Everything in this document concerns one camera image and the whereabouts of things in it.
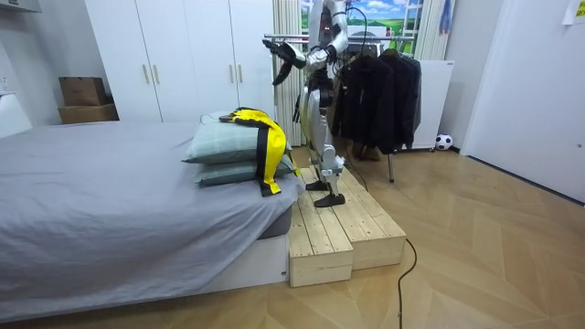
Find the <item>white wardrobe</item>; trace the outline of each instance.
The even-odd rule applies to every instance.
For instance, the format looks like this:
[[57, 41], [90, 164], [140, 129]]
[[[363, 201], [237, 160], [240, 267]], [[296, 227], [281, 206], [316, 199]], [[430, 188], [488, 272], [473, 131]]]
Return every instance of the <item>white wardrobe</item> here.
[[272, 0], [86, 0], [122, 121], [199, 122], [246, 106], [274, 116]]

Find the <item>robot leg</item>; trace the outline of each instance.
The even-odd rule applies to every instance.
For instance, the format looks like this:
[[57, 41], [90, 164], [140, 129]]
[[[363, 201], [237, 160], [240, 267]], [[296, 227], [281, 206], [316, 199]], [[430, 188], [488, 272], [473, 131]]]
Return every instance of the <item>robot leg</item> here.
[[344, 168], [343, 160], [336, 156], [333, 137], [329, 132], [325, 109], [319, 107], [320, 91], [313, 90], [304, 105], [303, 131], [309, 142], [311, 162], [318, 181], [307, 184], [309, 191], [329, 191], [329, 195], [314, 202], [315, 207], [343, 205], [346, 199], [339, 193], [337, 180]]

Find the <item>wooden floor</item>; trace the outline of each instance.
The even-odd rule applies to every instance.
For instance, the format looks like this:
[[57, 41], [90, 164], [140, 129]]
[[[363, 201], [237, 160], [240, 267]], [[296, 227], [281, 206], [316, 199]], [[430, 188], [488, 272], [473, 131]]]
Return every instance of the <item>wooden floor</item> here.
[[[295, 151], [299, 165], [306, 154]], [[354, 164], [406, 231], [405, 328], [585, 328], [585, 209], [455, 153]], [[9, 328], [398, 328], [399, 275], [286, 283], [8, 324]]]

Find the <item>light blue pillow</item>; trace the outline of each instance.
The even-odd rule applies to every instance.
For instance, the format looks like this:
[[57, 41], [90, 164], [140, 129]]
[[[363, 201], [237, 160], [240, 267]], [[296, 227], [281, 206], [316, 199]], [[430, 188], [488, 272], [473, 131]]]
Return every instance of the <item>light blue pillow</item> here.
[[[195, 182], [201, 186], [214, 186], [245, 182], [256, 179], [256, 161], [243, 161], [231, 164], [203, 164], [197, 172]], [[278, 167], [275, 176], [294, 173], [294, 165], [288, 155], [285, 155]]]
[[[258, 128], [246, 127], [233, 122], [220, 122], [219, 117], [228, 112], [204, 114], [184, 162], [190, 164], [225, 164], [256, 160]], [[287, 143], [285, 153], [292, 150]]]

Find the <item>white door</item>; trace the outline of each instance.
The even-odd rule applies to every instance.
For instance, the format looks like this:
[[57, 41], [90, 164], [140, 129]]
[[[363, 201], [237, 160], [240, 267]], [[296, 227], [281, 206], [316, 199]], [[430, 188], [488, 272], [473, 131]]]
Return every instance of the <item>white door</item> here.
[[183, 0], [136, 0], [163, 122], [199, 122]]
[[228, 0], [184, 0], [202, 113], [238, 108], [238, 85]]
[[230, 0], [234, 54], [238, 68], [239, 106], [274, 117], [272, 56], [262, 45], [274, 31], [272, 0]]
[[86, 0], [116, 109], [122, 121], [160, 122], [134, 0]]
[[566, 10], [504, 1], [462, 151], [585, 202], [585, 26]]

